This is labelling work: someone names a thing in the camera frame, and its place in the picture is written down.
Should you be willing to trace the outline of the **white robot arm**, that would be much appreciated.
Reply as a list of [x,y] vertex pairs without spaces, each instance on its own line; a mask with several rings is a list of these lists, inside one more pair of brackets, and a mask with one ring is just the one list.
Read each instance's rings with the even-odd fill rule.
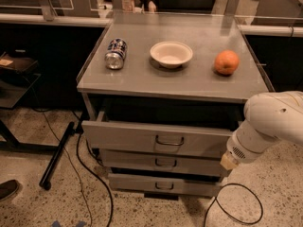
[[303,145],[303,93],[254,95],[244,105],[244,121],[226,143],[221,165],[231,170],[252,163],[282,140]]

